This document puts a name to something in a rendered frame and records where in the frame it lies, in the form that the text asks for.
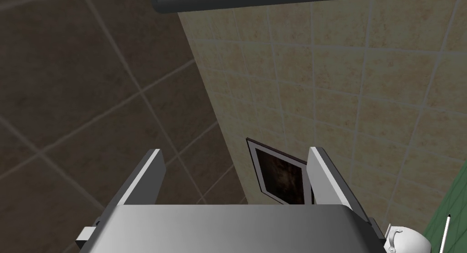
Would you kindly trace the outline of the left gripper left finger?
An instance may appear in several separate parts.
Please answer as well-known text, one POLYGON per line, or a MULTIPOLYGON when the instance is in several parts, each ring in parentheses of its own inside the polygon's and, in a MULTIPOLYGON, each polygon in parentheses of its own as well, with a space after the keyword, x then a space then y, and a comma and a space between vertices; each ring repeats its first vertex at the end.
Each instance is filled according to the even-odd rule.
POLYGON ((162 151, 150 150, 141 163, 142 166, 136 168, 136 175, 130 177, 130 183, 117 205, 155 204, 166 173, 162 151))

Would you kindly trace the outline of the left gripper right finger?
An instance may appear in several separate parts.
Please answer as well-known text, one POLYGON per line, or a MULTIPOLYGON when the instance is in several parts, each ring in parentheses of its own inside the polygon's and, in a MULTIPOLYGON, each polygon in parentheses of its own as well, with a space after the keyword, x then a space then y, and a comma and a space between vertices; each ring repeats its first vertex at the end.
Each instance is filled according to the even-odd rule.
POLYGON ((317 204, 363 210, 361 203, 323 147, 310 147, 306 172, 317 204))

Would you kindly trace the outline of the white rounded fixture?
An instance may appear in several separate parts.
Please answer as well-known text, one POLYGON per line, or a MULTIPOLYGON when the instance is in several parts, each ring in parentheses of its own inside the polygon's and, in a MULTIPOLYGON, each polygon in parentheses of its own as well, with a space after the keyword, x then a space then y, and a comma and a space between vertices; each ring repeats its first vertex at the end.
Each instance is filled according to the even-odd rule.
POLYGON ((407 227, 390 226, 386 232, 386 253, 431 253, 430 242, 407 227))

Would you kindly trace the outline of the thin white rod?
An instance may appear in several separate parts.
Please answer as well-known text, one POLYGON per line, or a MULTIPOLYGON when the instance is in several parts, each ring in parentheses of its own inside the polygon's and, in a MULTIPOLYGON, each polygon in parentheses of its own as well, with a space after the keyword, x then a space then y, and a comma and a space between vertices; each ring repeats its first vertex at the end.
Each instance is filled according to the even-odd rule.
POLYGON ((446 223, 445 223, 441 243, 440 243, 439 253, 444 253, 444 249, 446 245, 446 238, 449 232, 450 221, 451 221, 451 214, 448 214, 446 218, 446 223))

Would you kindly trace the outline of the green panel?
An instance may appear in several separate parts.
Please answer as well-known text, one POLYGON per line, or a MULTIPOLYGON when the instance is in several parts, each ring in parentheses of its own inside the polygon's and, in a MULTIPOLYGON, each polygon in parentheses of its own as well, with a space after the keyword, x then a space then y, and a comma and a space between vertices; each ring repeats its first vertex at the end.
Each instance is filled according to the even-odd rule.
POLYGON ((424 231, 424 236, 431 243, 431 253, 440 251, 448 215, 451 219, 443 253, 467 253, 467 164, 453 181, 424 231))

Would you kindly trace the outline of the dark framed wall picture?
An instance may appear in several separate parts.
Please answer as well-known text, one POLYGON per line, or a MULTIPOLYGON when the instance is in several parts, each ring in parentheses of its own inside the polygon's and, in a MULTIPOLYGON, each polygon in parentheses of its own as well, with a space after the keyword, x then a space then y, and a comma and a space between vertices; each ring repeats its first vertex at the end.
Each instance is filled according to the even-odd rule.
POLYGON ((261 193, 280 204, 315 204, 306 161, 246 138, 261 193))

